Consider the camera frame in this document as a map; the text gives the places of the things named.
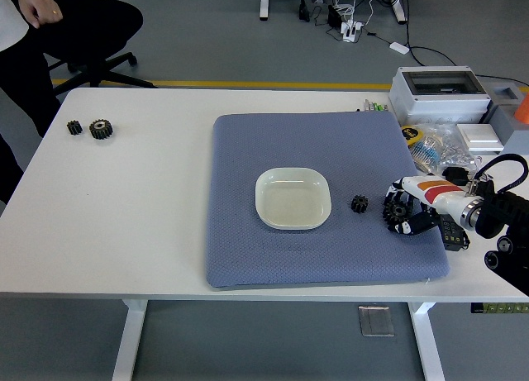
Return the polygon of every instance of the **orange stripe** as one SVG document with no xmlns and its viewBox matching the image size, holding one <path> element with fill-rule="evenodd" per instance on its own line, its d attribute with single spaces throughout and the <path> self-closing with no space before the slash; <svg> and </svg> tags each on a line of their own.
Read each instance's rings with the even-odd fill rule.
<svg viewBox="0 0 529 381">
<path fill-rule="evenodd" d="M 463 190 L 454 184 L 434 187 L 434 188 L 429 189 L 427 193 L 425 193 L 424 198 L 429 203 L 433 203 L 437 195 L 439 195 L 440 193 L 449 193 L 451 191 L 463 191 Z"/>
<path fill-rule="evenodd" d="M 450 181 L 446 180 L 433 180 L 433 181 L 424 181 L 417 184 L 417 186 L 422 190 L 426 191 L 430 187 L 436 187 L 437 185 L 453 185 Z"/>
</svg>

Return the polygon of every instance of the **blue cushion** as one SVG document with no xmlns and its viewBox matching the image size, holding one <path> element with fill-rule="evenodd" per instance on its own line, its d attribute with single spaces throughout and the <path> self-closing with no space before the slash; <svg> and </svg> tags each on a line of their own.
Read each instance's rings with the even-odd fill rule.
<svg viewBox="0 0 529 381">
<path fill-rule="evenodd" d="M 390 112 L 247 114 L 217 119 L 207 213 L 206 276 L 213 287 L 254 284 L 405 282 L 446 276 L 437 228 L 388 231 L 389 185 L 417 171 Z M 255 210 L 266 170 L 304 167 L 329 183 L 331 215 L 305 231 L 276 230 Z M 369 200 L 365 213 L 350 204 Z"/>
</svg>

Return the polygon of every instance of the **black gear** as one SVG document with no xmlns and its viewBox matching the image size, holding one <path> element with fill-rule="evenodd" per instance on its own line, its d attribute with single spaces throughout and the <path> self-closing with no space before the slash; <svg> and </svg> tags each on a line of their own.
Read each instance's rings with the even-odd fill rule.
<svg viewBox="0 0 529 381">
<path fill-rule="evenodd" d="M 94 139 L 103 140 L 112 134 L 112 125 L 106 119 L 98 119 L 90 125 L 90 133 Z"/>
<path fill-rule="evenodd" d="M 74 136 L 80 135 L 83 131 L 83 128 L 81 127 L 79 121 L 70 121 L 66 124 L 66 126 L 68 127 L 70 134 Z"/>
<path fill-rule="evenodd" d="M 384 205 L 382 215 L 390 226 L 396 226 L 412 215 L 412 209 L 402 201 L 389 201 Z"/>
<path fill-rule="evenodd" d="M 353 202 L 350 205 L 350 208 L 353 209 L 353 212 L 363 213 L 367 209 L 369 201 L 364 195 L 355 195 Z"/>
</svg>

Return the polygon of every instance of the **white bowl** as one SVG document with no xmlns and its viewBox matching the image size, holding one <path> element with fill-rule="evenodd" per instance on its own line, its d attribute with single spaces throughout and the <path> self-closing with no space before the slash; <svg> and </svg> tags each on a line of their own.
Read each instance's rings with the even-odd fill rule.
<svg viewBox="0 0 529 381">
<path fill-rule="evenodd" d="M 331 214 L 329 184 L 316 170 L 276 168 L 255 183 L 255 208 L 261 220 L 278 230 L 310 230 Z"/>
</svg>

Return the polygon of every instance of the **electrical box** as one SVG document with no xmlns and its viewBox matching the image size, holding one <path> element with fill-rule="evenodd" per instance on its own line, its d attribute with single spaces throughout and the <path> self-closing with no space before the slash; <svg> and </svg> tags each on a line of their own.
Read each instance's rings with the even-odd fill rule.
<svg viewBox="0 0 529 381">
<path fill-rule="evenodd" d="M 478 123 L 490 96 L 467 66 L 400 67 L 389 100 L 403 126 Z"/>
</svg>

